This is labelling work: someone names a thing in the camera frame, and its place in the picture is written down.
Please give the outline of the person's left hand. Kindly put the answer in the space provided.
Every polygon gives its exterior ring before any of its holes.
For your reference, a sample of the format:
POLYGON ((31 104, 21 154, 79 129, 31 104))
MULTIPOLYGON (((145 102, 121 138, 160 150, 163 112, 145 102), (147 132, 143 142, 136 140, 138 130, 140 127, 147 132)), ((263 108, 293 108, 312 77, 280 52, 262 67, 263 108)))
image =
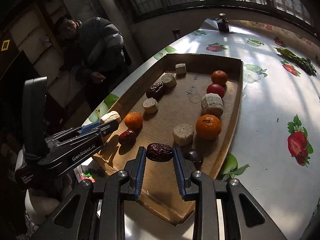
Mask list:
POLYGON ((64 174, 41 181, 26 191, 25 209, 31 221, 41 225, 72 191, 72 178, 64 174))

